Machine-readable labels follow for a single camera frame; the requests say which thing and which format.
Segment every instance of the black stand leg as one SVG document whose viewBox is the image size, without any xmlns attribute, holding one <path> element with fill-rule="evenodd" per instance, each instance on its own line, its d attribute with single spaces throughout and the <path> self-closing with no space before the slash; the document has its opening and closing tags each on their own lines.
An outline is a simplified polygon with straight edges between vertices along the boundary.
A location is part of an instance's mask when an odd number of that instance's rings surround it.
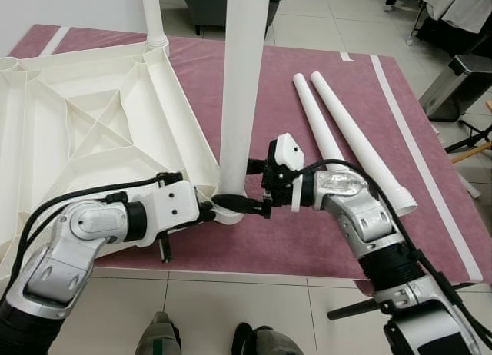
<svg viewBox="0 0 492 355">
<path fill-rule="evenodd" d="M 484 129 L 483 131 L 480 131 L 465 121 L 459 121 L 459 123 L 470 129 L 470 137 L 465 139 L 465 140 L 458 141 L 457 143 L 449 145 L 448 147 L 446 147 L 444 150 L 446 150 L 447 153 L 451 153 L 452 151 L 455 151 L 459 148 L 462 148 L 463 146 L 473 147 L 473 146 L 475 146 L 475 144 L 478 141 L 480 141 L 482 139 L 485 139 L 486 141 L 490 141 L 488 136 L 489 136 L 489 133 L 492 132 L 492 125 L 486 129 Z M 477 134 L 471 136 L 472 131 L 476 131 Z"/>
<path fill-rule="evenodd" d="M 379 304 L 375 299 L 369 299 L 361 301 L 360 303 L 349 305 L 348 307 L 342 307 L 340 309 L 332 310 L 328 312 L 328 319 L 337 320 L 346 317 L 352 317 L 354 315 L 368 313 L 370 311 L 378 310 Z"/>
</svg>

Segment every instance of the white wall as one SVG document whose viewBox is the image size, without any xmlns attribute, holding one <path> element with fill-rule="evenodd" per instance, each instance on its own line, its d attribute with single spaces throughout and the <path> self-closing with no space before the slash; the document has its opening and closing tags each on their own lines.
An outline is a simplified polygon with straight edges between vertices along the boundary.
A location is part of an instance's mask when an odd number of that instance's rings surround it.
<svg viewBox="0 0 492 355">
<path fill-rule="evenodd" d="M 0 57 L 34 24 L 145 32 L 141 0 L 0 0 Z"/>
</svg>

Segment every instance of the pink tablecloth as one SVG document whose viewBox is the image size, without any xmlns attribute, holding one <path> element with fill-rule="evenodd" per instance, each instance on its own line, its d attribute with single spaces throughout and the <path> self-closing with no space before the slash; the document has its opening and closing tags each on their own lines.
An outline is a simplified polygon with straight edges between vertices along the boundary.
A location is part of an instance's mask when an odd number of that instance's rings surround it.
<svg viewBox="0 0 492 355">
<path fill-rule="evenodd" d="M 55 26 L 34 26 L 12 55 L 19 58 L 38 55 L 57 30 Z M 55 53 L 144 40 L 145 36 L 140 34 L 71 28 Z M 343 61 L 337 52 L 266 46 L 250 155 L 264 158 L 270 140 L 290 132 L 304 150 L 306 164 L 320 158 L 292 84 L 292 77 L 297 72 L 308 76 L 313 71 L 320 71 L 388 167 L 417 201 L 418 209 L 403 217 L 416 245 L 452 281 L 469 280 L 463 261 L 398 131 L 369 55 L 351 54 L 351 58 L 353 61 Z M 223 62 L 223 42 L 171 38 L 171 63 L 216 156 L 220 148 Z M 405 120 L 484 281 L 492 283 L 492 246 L 482 220 L 396 61 L 381 57 L 381 63 Z M 355 162 L 350 148 L 326 112 L 325 117 L 345 157 Z M 260 178 L 249 177 L 246 188 L 248 194 L 259 197 Z M 292 214 L 288 208 L 277 209 L 269 221 L 247 215 L 235 226 L 204 224 L 172 234 L 170 240 L 175 258 L 171 264 L 160 262 L 158 247 L 154 245 L 103 257 L 97 265 L 363 278 L 334 219 L 327 213 L 310 209 L 299 214 Z"/>
</svg>

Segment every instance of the white tube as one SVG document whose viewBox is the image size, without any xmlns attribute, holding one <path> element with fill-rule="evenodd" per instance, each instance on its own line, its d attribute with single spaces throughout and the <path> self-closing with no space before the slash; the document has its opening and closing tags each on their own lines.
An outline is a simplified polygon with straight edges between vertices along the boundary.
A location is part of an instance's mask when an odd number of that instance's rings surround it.
<svg viewBox="0 0 492 355">
<path fill-rule="evenodd" d="M 311 80 L 359 163 L 381 186 L 397 214 L 402 216 L 415 210 L 417 203 L 410 192 L 398 183 L 320 72 L 313 73 Z"/>
<path fill-rule="evenodd" d="M 228 0 L 220 194 L 243 194 L 269 0 Z"/>
<path fill-rule="evenodd" d="M 479 192 L 475 187 L 473 187 L 472 184 L 470 182 L 468 182 L 465 177 L 463 177 L 459 173 L 458 173 L 458 177 L 460 178 L 460 181 L 463 184 L 464 188 L 467 189 L 468 194 L 470 194 L 470 196 L 473 199 L 478 199 L 482 195 L 482 193 Z"/>
<path fill-rule="evenodd" d="M 317 148 L 320 149 L 323 159 L 341 159 L 344 160 L 340 148 L 337 145 L 330 128 L 323 118 L 320 108 L 314 99 L 311 90 L 309 89 L 306 79 L 301 73 L 294 76 L 294 85 L 298 90 L 299 98 L 301 99 L 302 108 L 306 113 L 307 121 L 313 131 L 314 139 L 316 140 Z M 345 166 L 339 164 L 327 164 L 326 168 L 329 171 L 338 169 L 346 169 Z"/>
<path fill-rule="evenodd" d="M 142 0 L 144 2 L 145 22 L 147 24 L 147 45 L 150 48 L 164 48 L 169 56 L 169 40 L 162 24 L 161 4 L 159 0 Z"/>
</svg>

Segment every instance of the white tape stripe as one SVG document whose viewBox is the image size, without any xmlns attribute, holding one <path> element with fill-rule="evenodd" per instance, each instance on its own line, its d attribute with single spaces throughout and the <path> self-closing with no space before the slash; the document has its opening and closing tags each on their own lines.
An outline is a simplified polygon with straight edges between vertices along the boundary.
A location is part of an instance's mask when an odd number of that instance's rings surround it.
<svg viewBox="0 0 492 355">
<path fill-rule="evenodd" d="M 62 42 L 65 35 L 67 35 L 69 29 L 69 27 L 60 27 L 58 31 L 53 35 L 52 39 L 48 41 L 48 44 L 45 46 L 42 52 L 39 53 L 39 56 L 41 57 L 43 55 L 53 54 L 55 49 L 60 45 L 60 42 Z"/>
<path fill-rule="evenodd" d="M 456 221 L 451 215 L 451 212 L 446 205 L 446 201 L 444 201 L 443 195 L 439 191 L 436 181 L 432 177 L 432 173 L 424 160 L 424 156 L 422 155 L 421 150 L 419 149 L 417 142 L 415 141 L 414 136 L 412 135 L 410 128 L 408 127 L 408 124 L 405 121 L 403 114 L 401 113 L 401 109 L 398 106 L 393 92 L 391 91 L 390 84 L 388 83 L 386 75 L 384 74 L 383 67 L 381 66 L 381 61 L 376 55 L 372 55 L 371 60 L 374 66 L 374 70 L 376 71 L 376 76 L 379 84 L 383 89 L 384 96 L 386 97 L 387 103 L 390 106 L 391 111 L 393 112 L 394 119 L 396 120 L 398 127 L 400 128 L 401 134 L 407 142 L 408 150 L 410 151 L 415 164 L 417 165 L 417 168 L 424 180 L 425 186 L 429 191 L 432 201 L 436 205 L 437 211 L 439 212 L 439 215 L 444 222 L 444 226 L 446 226 L 447 232 L 450 235 L 450 238 L 453 241 L 453 244 L 461 257 L 461 260 L 463 261 L 463 264 L 467 269 L 468 275 L 470 276 L 470 279 L 472 281 L 481 282 L 482 280 L 484 280 L 484 277 L 480 272 L 480 268 L 478 267 L 477 262 L 475 261 L 474 256 L 467 245 L 467 242 L 464 240 L 460 229 L 456 225 Z"/>
<path fill-rule="evenodd" d="M 341 51 L 340 56 L 342 61 L 354 61 L 346 51 Z"/>
</svg>

